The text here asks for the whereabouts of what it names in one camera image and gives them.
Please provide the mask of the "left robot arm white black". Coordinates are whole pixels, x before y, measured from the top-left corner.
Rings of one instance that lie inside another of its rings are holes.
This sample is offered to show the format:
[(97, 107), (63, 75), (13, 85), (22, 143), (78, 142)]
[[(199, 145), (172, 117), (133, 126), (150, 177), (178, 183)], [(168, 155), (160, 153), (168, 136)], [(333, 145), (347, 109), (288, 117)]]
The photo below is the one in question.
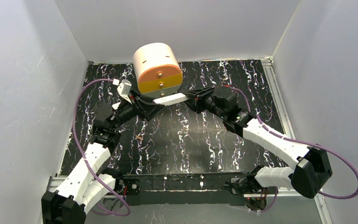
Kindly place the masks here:
[(42, 222), (83, 224), (106, 194), (117, 194), (115, 187), (122, 175), (102, 166), (117, 148), (121, 137), (118, 128), (133, 117), (149, 121), (164, 107), (136, 95), (115, 105), (97, 104), (92, 136), (87, 149), (81, 150), (81, 160), (54, 191), (46, 191), (42, 196)]

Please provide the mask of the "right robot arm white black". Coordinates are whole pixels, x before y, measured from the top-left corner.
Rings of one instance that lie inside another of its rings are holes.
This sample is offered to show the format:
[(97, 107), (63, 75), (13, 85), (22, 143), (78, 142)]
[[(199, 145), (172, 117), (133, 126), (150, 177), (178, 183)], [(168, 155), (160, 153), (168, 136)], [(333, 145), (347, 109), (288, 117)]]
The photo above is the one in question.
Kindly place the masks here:
[(280, 168), (259, 165), (245, 177), (227, 182), (232, 194), (279, 187), (294, 189), (306, 198), (314, 198), (332, 176), (326, 151), (289, 141), (285, 135), (274, 133), (255, 115), (241, 108), (236, 94), (229, 88), (207, 87), (185, 91), (184, 95), (189, 98), (185, 103), (192, 111), (209, 111), (222, 119), (228, 131), (262, 146), (287, 164)]

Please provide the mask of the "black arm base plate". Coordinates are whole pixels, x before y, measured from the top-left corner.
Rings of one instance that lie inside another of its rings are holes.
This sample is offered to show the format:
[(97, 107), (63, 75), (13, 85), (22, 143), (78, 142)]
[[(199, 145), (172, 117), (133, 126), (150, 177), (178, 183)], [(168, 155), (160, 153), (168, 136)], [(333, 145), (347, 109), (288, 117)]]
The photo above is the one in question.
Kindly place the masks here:
[(246, 175), (241, 172), (198, 174), (123, 175), (116, 191), (130, 206), (152, 204), (229, 204), (244, 206), (249, 200), (264, 208), (276, 189), (244, 191), (230, 190), (228, 181), (235, 182)]

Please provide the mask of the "white remote control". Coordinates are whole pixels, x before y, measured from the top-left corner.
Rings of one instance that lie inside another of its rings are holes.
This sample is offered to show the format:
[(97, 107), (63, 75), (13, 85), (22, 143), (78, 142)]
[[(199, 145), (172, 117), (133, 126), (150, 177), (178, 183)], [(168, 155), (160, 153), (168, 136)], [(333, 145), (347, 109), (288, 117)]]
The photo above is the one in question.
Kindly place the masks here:
[(183, 93), (176, 93), (176, 94), (172, 94), (172, 95), (169, 95), (169, 96), (157, 98), (157, 99), (153, 100), (153, 103), (164, 105), (164, 106), (170, 106), (170, 105), (185, 102), (185, 101), (187, 101), (189, 99), (190, 98), (187, 97)]

